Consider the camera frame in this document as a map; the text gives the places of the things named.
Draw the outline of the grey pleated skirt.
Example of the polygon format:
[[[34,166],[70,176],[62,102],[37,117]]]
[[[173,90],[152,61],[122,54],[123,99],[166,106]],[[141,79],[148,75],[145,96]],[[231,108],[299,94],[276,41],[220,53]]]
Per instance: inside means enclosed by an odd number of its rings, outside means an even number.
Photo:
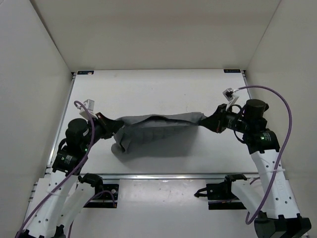
[[[197,137],[199,122],[205,118],[200,112],[118,118],[123,127],[114,135],[111,152],[120,160],[186,155]]]

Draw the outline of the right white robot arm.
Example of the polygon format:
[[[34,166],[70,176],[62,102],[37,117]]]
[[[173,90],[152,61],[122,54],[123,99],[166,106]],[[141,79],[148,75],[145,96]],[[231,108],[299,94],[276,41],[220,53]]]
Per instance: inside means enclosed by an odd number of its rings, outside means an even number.
[[[243,134],[240,142],[247,146],[256,165],[264,195],[258,194],[244,174],[231,174],[221,183],[207,184],[195,196],[207,197],[210,204],[240,200],[248,211],[246,223],[254,224],[259,238],[300,238],[312,225],[309,218],[301,216],[285,178],[280,162],[282,149],[275,133],[266,126],[267,110],[267,103],[249,99],[238,113],[221,104],[211,116],[199,122],[215,133],[230,129]]]

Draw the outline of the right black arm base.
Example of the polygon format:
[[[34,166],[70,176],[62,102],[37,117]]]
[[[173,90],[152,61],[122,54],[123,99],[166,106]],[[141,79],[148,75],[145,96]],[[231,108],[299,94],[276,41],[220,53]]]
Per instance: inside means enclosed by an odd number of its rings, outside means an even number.
[[[226,175],[223,182],[207,183],[194,196],[206,197],[209,210],[246,210],[243,203],[231,192],[231,185],[237,180],[247,181],[247,177],[243,174]]]

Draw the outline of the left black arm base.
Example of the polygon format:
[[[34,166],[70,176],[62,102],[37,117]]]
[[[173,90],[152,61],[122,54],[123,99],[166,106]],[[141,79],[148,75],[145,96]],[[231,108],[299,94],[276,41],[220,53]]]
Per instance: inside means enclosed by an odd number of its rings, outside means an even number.
[[[101,176],[90,173],[79,176],[78,181],[87,183],[95,192],[84,208],[117,208],[119,184],[104,184]]]

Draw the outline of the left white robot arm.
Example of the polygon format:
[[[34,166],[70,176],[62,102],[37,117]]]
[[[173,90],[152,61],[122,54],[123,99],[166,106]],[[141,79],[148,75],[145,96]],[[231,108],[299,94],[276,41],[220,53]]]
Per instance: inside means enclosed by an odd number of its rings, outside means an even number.
[[[25,219],[16,237],[65,237],[65,230],[82,208],[103,194],[103,179],[99,175],[80,175],[92,146],[100,139],[112,138],[122,126],[123,122],[108,119],[101,113],[68,123],[52,165],[47,193]]]

